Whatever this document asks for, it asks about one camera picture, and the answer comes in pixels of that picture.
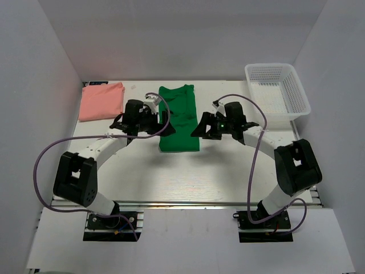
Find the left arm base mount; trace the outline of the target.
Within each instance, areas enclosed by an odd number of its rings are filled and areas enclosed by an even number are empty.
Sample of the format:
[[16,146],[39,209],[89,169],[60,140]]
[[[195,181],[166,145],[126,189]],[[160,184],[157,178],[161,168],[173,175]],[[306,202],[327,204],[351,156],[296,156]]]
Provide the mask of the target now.
[[137,242],[143,229],[144,211],[121,212],[122,217],[102,218],[88,214],[83,241],[90,242]]

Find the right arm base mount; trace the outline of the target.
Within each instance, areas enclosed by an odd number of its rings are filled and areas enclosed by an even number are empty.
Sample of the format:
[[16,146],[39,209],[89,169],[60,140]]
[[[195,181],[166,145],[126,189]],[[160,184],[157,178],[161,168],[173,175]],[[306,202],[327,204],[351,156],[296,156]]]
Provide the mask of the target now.
[[240,243],[289,243],[293,242],[289,214],[284,211],[278,216],[259,224],[249,221],[247,211],[237,211],[232,215],[238,224]]

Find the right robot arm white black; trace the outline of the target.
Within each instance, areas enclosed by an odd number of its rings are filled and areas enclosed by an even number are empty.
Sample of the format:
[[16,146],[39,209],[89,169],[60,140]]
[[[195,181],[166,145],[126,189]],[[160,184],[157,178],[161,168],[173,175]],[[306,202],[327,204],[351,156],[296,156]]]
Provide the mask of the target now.
[[272,227],[278,215],[287,210],[299,196],[322,181],[322,173],[311,144],[306,139],[281,144],[264,136],[265,130],[255,122],[248,122],[239,102],[213,103],[216,112],[204,112],[192,137],[221,140],[224,134],[244,146],[255,149],[253,160],[259,152],[271,157],[275,163],[277,185],[262,199],[255,214],[247,213],[252,224]]

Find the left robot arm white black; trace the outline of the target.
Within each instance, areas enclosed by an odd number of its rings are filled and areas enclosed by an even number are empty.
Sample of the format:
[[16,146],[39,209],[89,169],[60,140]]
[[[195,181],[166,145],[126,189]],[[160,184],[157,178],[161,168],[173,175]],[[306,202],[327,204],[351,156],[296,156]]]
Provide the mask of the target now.
[[98,169],[134,139],[169,136],[176,131],[171,125],[167,102],[156,94],[147,94],[143,101],[130,99],[124,112],[112,122],[104,135],[77,152],[65,152],[56,172],[53,193],[101,215],[109,228],[120,223],[117,203],[98,191]]

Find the green t shirt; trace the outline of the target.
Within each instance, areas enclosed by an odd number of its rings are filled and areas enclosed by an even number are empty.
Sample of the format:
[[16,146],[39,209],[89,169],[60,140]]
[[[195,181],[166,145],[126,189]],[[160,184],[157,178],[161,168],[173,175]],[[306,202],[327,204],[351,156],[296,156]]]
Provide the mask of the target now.
[[167,102],[171,111],[170,123],[176,132],[161,137],[161,152],[197,152],[200,150],[198,137],[191,133],[198,125],[194,85],[186,84],[175,89],[164,86],[159,88],[159,95]]

